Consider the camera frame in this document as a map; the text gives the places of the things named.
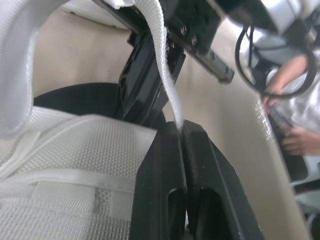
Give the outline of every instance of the screw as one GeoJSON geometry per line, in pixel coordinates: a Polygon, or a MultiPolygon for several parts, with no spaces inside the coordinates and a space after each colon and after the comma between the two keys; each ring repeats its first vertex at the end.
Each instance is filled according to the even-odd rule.
{"type": "Polygon", "coordinates": [[[192,36],[192,38],[191,38],[191,43],[192,43],[192,46],[197,45],[197,43],[198,43],[198,39],[197,39],[197,37],[196,37],[196,36],[192,36]]]}
{"type": "Polygon", "coordinates": [[[181,27],[181,34],[182,34],[183,36],[185,36],[185,35],[187,34],[187,32],[188,32],[187,26],[186,26],[186,25],[183,25],[183,26],[181,27]]]}

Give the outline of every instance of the black wire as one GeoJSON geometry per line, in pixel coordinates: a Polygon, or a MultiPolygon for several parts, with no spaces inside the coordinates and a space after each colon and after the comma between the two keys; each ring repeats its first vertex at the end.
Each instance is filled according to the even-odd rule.
{"type": "Polygon", "coordinates": [[[251,68],[252,66],[252,51],[254,48],[254,31],[255,31],[255,27],[252,26],[250,28],[250,38],[249,38],[249,64],[248,64],[249,68],[251,68]]]}
{"type": "MultiPolygon", "coordinates": [[[[246,35],[247,39],[250,41],[250,37],[249,37],[249,35],[248,35],[247,32],[245,32],[245,35],[246,35]]],[[[255,49],[260,50],[260,51],[273,51],[273,50],[280,50],[280,49],[287,48],[287,47],[289,47],[289,44],[286,43],[286,44],[284,44],[284,45],[271,46],[271,47],[267,47],[267,46],[266,46],[266,47],[256,46],[256,45],[254,45],[254,44],[253,44],[253,46],[254,46],[255,49]]]]}
{"type": "Polygon", "coordinates": [[[236,46],[235,46],[235,64],[236,67],[242,77],[242,79],[244,80],[245,83],[247,83],[251,88],[253,88],[256,91],[259,91],[263,96],[269,96],[269,97],[273,97],[273,98],[279,98],[279,99],[289,99],[292,97],[295,97],[297,95],[303,94],[305,91],[307,91],[312,83],[315,80],[316,77],[316,58],[314,53],[307,47],[304,48],[304,52],[307,55],[308,58],[308,72],[305,78],[304,83],[302,84],[302,86],[295,92],[293,93],[289,93],[289,94],[283,94],[283,95],[278,95],[278,94],[273,94],[273,93],[269,93],[269,92],[265,92],[264,89],[255,86],[246,76],[246,74],[244,73],[243,68],[241,67],[241,63],[240,63],[240,48],[241,48],[241,43],[246,35],[246,32],[248,30],[248,27],[244,26],[243,30],[236,42],[236,46]]]}

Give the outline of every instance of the white mesh fabric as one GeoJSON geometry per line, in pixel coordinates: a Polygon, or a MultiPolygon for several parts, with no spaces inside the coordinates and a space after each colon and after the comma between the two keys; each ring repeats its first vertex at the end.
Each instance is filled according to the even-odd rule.
{"type": "Polygon", "coordinates": [[[37,131],[24,163],[0,183],[0,239],[128,239],[136,173],[156,132],[37,107],[26,131],[1,143],[14,155],[37,131]]]}

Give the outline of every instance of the black plastic part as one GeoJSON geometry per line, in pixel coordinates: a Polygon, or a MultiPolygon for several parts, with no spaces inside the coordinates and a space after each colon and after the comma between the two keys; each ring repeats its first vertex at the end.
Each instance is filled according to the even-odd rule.
{"type": "Polygon", "coordinates": [[[234,168],[200,125],[182,131],[187,212],[195,240],[263,240],[234,168]]]}
{"type": "MultiPolygon", "coordinates": [[[[152,35],[130,36],[133,51],[119,78],[115,117],[150,127],[168,102],[156,62],[152,35]]],[[[185,61],[183,48],[168,40],[167,64],[174,83],[185,61]]]]}
{"type": "MultiPolygon", "coordinates": [[[[281,128],[272,117],[269,117],[269,121],[277,142],[282,143],[285,136],[283,135],[281,128]]],[[[296,182],[305,180],[308,177],[308,169],[304,157],[292,156],[281,144],[279,147],[291,181],[296,182]]]]}
{"type": "Polygon", "coordinates": [[[220,25],[220,16],[206,0],[161,0],[165,24],[188,51],[206,54],[220,25]]]}
{"type": "Polygon", "coordinates": [[[307,35],[311,26],[302,19],[297,19],[294,23],[284,32],[283,36],[288,40],[288,43],[298,48],[305,48],[308,44],[307,35]]]}
{"type": "Polygon", "coordinates": [[[234,21],[246,26],[255,26],[276,32],[277,28],[259,0],[215,0],[224,12],[234,21]]]}
{"type": "Polygon", "coordinates": [[[173,122],[161,128],[137,174],[129,240],[179,240],[186,220],[186,178],[173,122]]]}
{"type": "Polygon", "coordinates": [[[186,49],[222,84],[230,84],[235,72],[212,50],[220,16],[206,0],[161,0],[170,39],[186,49]]]}
{"type": "Polygon", "coordinates": [[[143,15],[134,7],[121,7],[114,9],[103,0],[92,0],[94,3],[105,9],[108,13],[114,16],[127,28],[131,29],[136,34],[142,34],[148,29],[148,24],[143,15]]]}

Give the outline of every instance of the white strap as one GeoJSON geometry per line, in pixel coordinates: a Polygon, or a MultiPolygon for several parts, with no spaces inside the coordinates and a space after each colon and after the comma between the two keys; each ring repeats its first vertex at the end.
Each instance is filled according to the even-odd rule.
{"type": "MultiPolygon", "coordinates": [[[[134,0],[105,0],[115,8],[134,0]]],[[[48,16],[68,0],[0,0],[0,138],[19,134],[29,122],[35,47],[48,16]]],[[[183,115],[166,60],[167,31],[159,0],[137,0],[151,30],[156,62],[178,130],[183,115]]]]}

